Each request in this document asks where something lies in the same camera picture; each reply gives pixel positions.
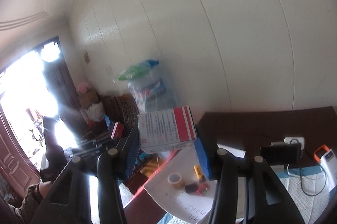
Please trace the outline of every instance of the tape roll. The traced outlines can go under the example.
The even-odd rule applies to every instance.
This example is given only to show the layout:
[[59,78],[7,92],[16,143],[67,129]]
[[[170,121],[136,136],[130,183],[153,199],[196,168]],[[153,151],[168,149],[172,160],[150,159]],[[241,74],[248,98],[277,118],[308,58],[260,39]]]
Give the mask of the tape roll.
[[179,173],[172,173],[167,177],[167,181],[172,185],[175,189],[181,189],[185,186],[185,182],[183,177]]

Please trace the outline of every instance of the white cable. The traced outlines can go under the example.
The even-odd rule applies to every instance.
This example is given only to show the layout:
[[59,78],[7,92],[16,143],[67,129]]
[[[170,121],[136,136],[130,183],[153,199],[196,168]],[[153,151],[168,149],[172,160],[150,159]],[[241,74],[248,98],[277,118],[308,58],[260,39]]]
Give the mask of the white cable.
[[[287,173],[288,173],[289,176],[301,178],[299,175],[297,175],[297,174],[292,174],[292,173],[289,172],[289,164],[287,165]],[[318,179],[320,179],[320,178],[322,178],[322,177],[325,177],[325,173],[323,172],[323,175],[320,176],[320,177],[317,177],[317,178],[309,178],[309,177],[307,177],[307,176],[302,176],[302,178],[303,178],[303,177],[306,178],[306,179],[309,179],[309,180],[318,180]]]

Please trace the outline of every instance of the medicine box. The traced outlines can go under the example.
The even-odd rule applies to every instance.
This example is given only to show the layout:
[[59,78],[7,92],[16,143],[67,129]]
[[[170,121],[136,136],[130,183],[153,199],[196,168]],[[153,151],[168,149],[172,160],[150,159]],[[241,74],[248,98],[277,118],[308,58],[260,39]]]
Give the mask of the medicine box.
[[197,134],[188,106],[138,114],[140,148],[160,153],[191,145]]

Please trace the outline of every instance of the yellow object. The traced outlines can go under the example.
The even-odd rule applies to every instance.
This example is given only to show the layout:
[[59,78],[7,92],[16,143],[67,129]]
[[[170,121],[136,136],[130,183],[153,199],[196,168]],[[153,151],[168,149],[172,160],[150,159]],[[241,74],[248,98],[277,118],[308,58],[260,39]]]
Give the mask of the yellow object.
[[194,171],[195,171],[195,174],[197,175],[198,179],[203,177],[203,171],[201,170],[199,165],[194,166]]
[[181,189],[185,186],[185,181],[179,173],[172,173],[167,178],[168,183],[175,189]]
[[161,158],[152,158],[145,167],[141,169],[141,173],[147,177],[150,177],[158,167],[163,164],[164,160]]

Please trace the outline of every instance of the power outlet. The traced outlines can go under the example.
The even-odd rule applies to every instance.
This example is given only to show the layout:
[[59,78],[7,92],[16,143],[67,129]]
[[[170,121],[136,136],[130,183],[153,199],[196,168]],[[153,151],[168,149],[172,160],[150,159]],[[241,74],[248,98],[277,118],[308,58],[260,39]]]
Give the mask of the power outlet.
[[300,143],[301,144],[301,150],[304,149],[304,137],[285,137],[284,138],[284,143],[287,144],[296,144],[296,143]]

